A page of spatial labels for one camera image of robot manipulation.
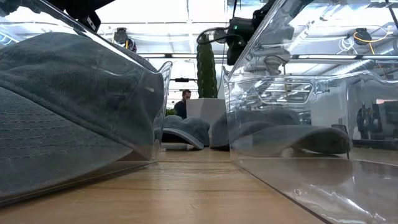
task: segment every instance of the gray fabric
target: gray fabric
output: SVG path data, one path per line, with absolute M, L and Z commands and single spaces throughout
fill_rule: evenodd
M 271 155 L 286 148 L 306 149 L 322 154 L 345 154 L 351 148 L 349 136 L 336 128 L 301 125 L 295 111 L 276 107 L 264 111 L 239 111 L 229 114 L 229 136 L 223 115 L 213 126 L 212 147 L 222 148 L 228 140 L 252 156 Z M 251 146 L 261 146 L 250 150 Z
M 54 32 L 1 49 L 0 62 L 1 195 L 84 174 L 132 148 L 150 159 L 161 74 Z
M 165 134 L 174 134 L 183 138 L 197 149 L 203 149 L 210 144 L 209 139 L 210 125 L 200 119 L 189 117 L 182 119 L 176 115 L 170 115 L 164 119 L 164 136 L 162 141 L 166 141 Z

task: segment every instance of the person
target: person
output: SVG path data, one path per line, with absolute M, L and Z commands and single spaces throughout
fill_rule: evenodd
M 187 118 L 187 100 L 189 100 L 190 98 L 191 98 L 191 91 L 184 90 L 182 91 L 182 100 L 174 105 L 174 111 L 182 119 Z

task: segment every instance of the wooden surface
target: wooden surface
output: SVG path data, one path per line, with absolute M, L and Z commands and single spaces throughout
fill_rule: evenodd
M 0 210 L 0 223 L 321 223 L 229 162 L 228 152 L 162 152 L 161 162 Z

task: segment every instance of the denim cap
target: denim cap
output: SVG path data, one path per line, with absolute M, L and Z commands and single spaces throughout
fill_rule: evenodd
M 179 116 L 170 115 L 164 119 L 162 142 L 171 142 L 175 139 L 174 137 L 178 137 L 197 149 L 203 149 L 210 144 L 209 129 L 210 125 L 200 118 L 182 119 Z
M 163 77 L 109 48 L 51 32 L 0 49 L 0 198 L 151 158 Z
M 236 147 L 252 156 L 265 156 L 268 152 L 266 149 L 251 151 L 249 146 L 264 146 L 273 151 L 291 147 L 322 154 L 346 154 L 351 149 L 351 140 L 342 130 L 300 124 L 295 111 L 281 106 L 229 113 L 229 126 L 226 117 L 224 114 L 213 125 L 212 148 L 226 149 L 227 142 L 235 142 Z

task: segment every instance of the white planter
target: white planter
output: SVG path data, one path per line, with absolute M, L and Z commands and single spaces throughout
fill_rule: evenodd
M 210 124 L 209 136 L 211 142 L 211 127 L 225 113 L 225 100 L 200 98 L 187 100 L 187 117 L 196 117 Z

